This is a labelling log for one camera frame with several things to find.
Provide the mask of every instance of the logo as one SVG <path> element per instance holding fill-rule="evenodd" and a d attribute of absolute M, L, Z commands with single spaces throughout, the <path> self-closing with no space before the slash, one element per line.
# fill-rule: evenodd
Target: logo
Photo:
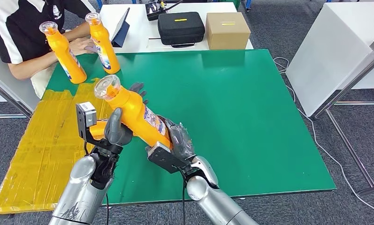
<path fill-rule="evenodd" d="M 53 5 L 53 15 L 55 16 L 54 19 L 58 20 L 62 17 L 61 12 L 58 10 L 57 5 Z"/>

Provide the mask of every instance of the gray carpet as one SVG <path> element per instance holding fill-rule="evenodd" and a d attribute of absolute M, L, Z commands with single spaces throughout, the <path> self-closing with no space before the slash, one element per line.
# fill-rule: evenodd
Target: gray carpet
<path fill-rule="evenodd" d="M 110 3 L 122 1 L 109 0 Z M 251 41 L 255 48 L 268 48 L 273 55 L 293 58 L 306 33 L 314 22 L 324 1 L 318 0 L 254 0 L 249 13 L 239 11 L 252 30 Z M 67 28 L 78 22 L 66 15 Z M 374 90 L 352 91 L 346 100 L 374 100 Z M 0 113 L 13 112 L 8 104 L 0 104 Z M 349 137 L 351 144 L 365 163 L 374 179 L 374 106 L 334 106 L 332 112 Z M 312 133 L 311 124 L 305 120 Z M 367 184 L 353 162 L 343 142 L 333 128 L 330 119 L 323 115 L 314 121 L 318 142 L 344 166 L 352 186 L 356 190 Z M 27 120 L 0 120 L 0 183 L 6 173 Z M 374 225 L 374 210 L 355 198 L 340 168 L 320 151 L 337 190 L 333 192 L 251 197 L 237 200 L 239 205 L 261 225 Z M 374 206 L 374 194 L 365 196 Z M 192 202 L 186 204 L 187 224 L 208 225 L 210 221 Z M 12 219 L 1 220 L 0 225 L 47 224 L 51 212 L 24 213 Z M 94 224 L 105 223 L 104 208 L 98 211 Z M 113 207 L 110 224 L 162 225 L 181 224 L 181 203 L 133 205 Z"/>

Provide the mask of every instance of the white table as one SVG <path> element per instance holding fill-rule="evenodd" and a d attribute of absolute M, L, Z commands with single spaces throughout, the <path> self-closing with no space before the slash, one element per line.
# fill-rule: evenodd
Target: white table
<path fill-rule="evenodd" d="M 149 38 L 160 38 L 158 32 L 158 20 L 148 21 L 144 4 L 121 4 L 121 5 L 103 5 L 100 14 L 103 25 L 109 32 L 111 37 L 115 31 L 118 21 L 123 16 L 126 9 L 130 8 L 126 22 L 130 24 L 125 43 L 122 48 L 115 48 L 116 53 L 149 53 L 149 52 L 170 52 L 170 51 L 198 51 L 209 50 L 207 45 L 206 33 L 201 42 L 194 46 L 186 48 L 173 48 L 163 45 L 159 39 L 149 40 Z M 202 22 L 206 25 L 207 13 L 228 13 L 236 12 L 234 3 L 232 2 L 216 2 L 216 3 L 181 3 L 168 13 L 180 12 L 198 12 Z M 246 49 L 253 49 L 248 41 Z"/>
<path fill-rule="evenodd" d="M 286 75 L 307 116 L 374 59 L 374 2 L 326 3 Z M 353 89 L 374 88 L 374 69 Z"/>

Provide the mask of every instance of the black zipper case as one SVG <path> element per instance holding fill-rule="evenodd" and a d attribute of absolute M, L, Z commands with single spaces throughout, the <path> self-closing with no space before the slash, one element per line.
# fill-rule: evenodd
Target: black zipper case
<path fill-rule="evenodd" d="M 164 45 L 201 42 L 205 27 L 197 12 L 160 14 L 158 31 Z"/>

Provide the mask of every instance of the bottle label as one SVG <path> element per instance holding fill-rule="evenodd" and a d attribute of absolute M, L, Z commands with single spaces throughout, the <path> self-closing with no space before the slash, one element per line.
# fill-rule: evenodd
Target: bottle label
<path fill-rule="evenodd" d="M 147 106 L 145 106 L 144 119 L 154 128 L 156 128 L 161 135 L 165 135 L 165 123 L 159 119 Z"/>
<path fill-rule="evenodd" d="M 69 53 L 70 53 L 70 55 L 72 56 L 72 58 L 75 60 L 77 66 L 78 66 L 79 68 L 81 68 L 81 70 L 82 70 L 83 73 L 84 73 L 83 68 L 80 66 L 80 63 L 79 63 L 79 61 L 77 60 L 76 56 L 73 54 L 73 52 L 72 52 L 71 50 L 69 50 Z M 60 62 L 60 65 L 62 66 L 62 68 L 64 69 L 65 73 L 67 74 L 67 77 L 71 80 L 71 79 L 72 79 L 71 74 L 69 73 L 68 69 L 65 67 L 65 64 L 62 62 L 61 59 L 58 59 L 58 61 Z"/>
<path fill-rule="evenodd" d="M 105 69 L 111 69 L 111 65 L 109 64 L 109 58 L 107 55 L 107 52 L 105 51 L 105 48 L 102 48 L 100 46 L 100 41 L 93 38 L 93 42 L 96 45 L 97 48 L 97 54 L 99 55 L 99 58 L 101 60 L 101 64 Z"/>

